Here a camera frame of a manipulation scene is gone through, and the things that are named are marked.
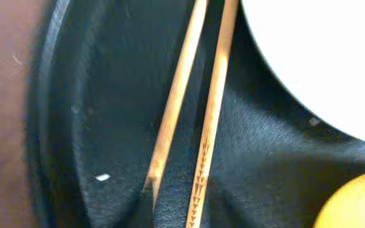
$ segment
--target wooden chopstick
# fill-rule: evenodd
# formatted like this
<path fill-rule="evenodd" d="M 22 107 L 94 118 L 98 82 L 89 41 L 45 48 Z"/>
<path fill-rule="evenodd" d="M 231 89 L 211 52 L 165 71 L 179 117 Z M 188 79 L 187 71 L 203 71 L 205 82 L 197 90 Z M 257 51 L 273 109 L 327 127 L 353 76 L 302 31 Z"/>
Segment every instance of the wooden chopstick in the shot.
<path fill-rule="evenodd" d="M 194 62 L 196 49 L 200 40 L 203 22 L 207 11 L 208 0 L 196 0 L 182 45 L 176 72 L 171 85 L 169 98 L 165 106 L 162 124 L 157 135 L 155 149 L 151 157 L 149 171 L 144 183 L 143 192 L 153 191 L 153 209 L 157 201 L 158 191 L 163 177 L 165 163 L 176 129 L 177 119 L 183 103 L 189 75 Z"/>
<path fill-rule="evenodd" d="M 225 0 L 186 228 L 200 227 L 237 9 L 238 0 Z"/>

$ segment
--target white plate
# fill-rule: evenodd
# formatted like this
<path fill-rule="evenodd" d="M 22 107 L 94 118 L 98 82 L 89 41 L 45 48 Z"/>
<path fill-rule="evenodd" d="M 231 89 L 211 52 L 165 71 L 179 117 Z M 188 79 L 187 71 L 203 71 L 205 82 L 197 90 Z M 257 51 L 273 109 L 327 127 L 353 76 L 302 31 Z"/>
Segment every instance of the white plate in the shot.
<path fill-rule="evenodd" d="M 365 1 L 242 0 L 283 85 L 311 112 L 365 140 Z"/>

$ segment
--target yellow object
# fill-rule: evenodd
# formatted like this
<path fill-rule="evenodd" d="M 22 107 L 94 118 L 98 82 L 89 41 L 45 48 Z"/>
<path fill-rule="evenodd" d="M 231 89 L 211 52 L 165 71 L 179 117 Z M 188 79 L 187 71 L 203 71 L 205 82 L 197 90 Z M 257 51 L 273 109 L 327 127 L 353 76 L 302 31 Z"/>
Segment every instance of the yellow object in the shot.
<path fill-rule="evenodd" d="M 341 187 L 323 206 L 315 228 L 365 228 L 365 174 Z"/>

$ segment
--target black plate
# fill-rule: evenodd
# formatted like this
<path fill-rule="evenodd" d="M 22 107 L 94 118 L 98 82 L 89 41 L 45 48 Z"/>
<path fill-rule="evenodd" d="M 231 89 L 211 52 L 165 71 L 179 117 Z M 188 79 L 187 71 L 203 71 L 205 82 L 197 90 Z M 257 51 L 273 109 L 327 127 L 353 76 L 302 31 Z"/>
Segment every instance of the black plate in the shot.
<path fill-rule="evenodd" d="M 58 1 L 30 81 L 28 163 L 41 226 L 123 227 L 141 195 L 193 1 Z M 223 1 L 211 1 L 154 213 L 184 227 Z M 365 173 L 365 142 L 276 81 L 238 13 L 202 227 L 311 227 Z M 97 175 L 111 177 L 100 182 Z"/>

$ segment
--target black tray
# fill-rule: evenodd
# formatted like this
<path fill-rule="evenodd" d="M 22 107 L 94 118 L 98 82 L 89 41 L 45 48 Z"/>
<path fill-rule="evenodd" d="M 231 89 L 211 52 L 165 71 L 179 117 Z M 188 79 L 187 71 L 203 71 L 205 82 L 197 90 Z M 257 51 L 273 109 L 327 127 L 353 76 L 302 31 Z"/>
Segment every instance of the black tray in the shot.
<path fill-rule="evenodd" d="M 30 77 L 29 180 L 43 227 L 124 227 L 141 195 L 193 0 L 53 3 Z M 184 227 L 223 1 L 211 1 L 156 227 Z M 202 227 L 311 227 L 365 173 L 365 142 L 312 115 L 264 63 L 239 9 Z M 110 174 L 104 181 L 94 177 Z"/>

